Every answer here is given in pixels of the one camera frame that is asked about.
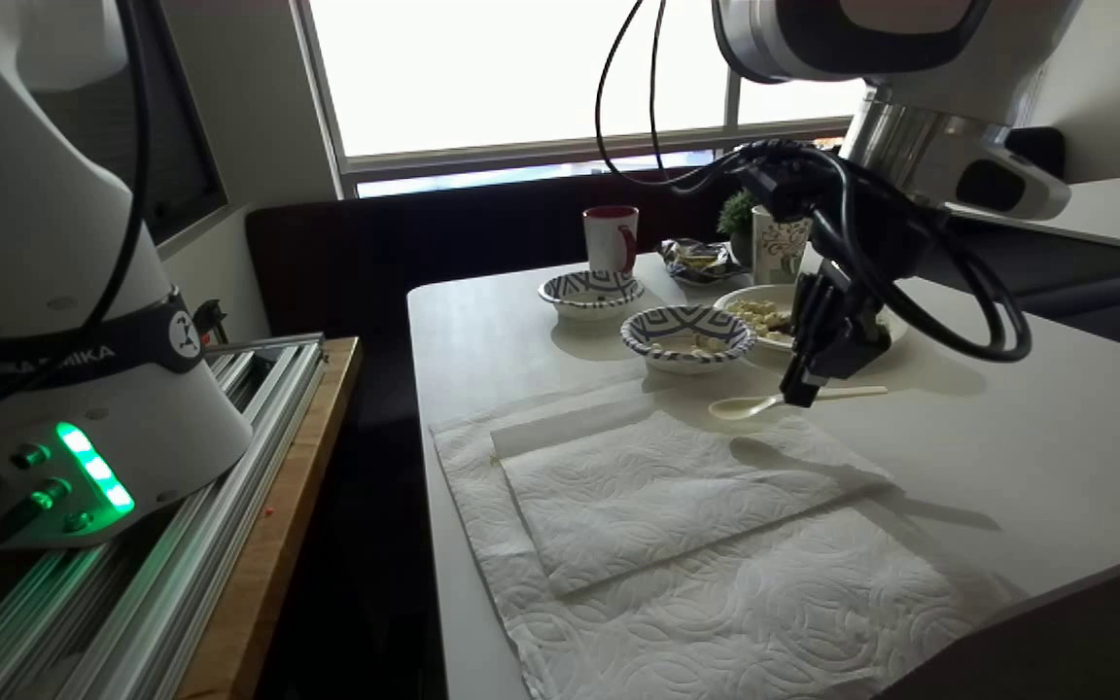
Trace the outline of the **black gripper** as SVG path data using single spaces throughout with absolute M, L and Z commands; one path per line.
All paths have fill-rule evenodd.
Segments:
M 756 147 L 747 190 L 779 221 L 809 218 L 812 249 L 877 296 L 843 304 L 843 289 L 829 273 L 798 286 L 781 398 L 809 409 L 831 378 L 852 378 L 892 349 L 878 313 L 910 308 L 897 282 L 929 249 L 929 218 L 869 169 L 812 147 Z

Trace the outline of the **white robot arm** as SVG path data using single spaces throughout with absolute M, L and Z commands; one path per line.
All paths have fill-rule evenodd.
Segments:
M 892 308 L 934 341 L 1031 356 L 1009 286 L 948 228 L 948 206 L 1050 218 L 1070 190 L 1009 147 L 1024 82 L 1076 0 L 713 0 L 717 48 L 750 82 L 870 86 L 840 152 L 747 144 L 730 171 L 773 221 L 804 221 L 822 256 L 795 292 L 795 357 L 779 402 L 809 409 L 831 378 L 892 349 Z

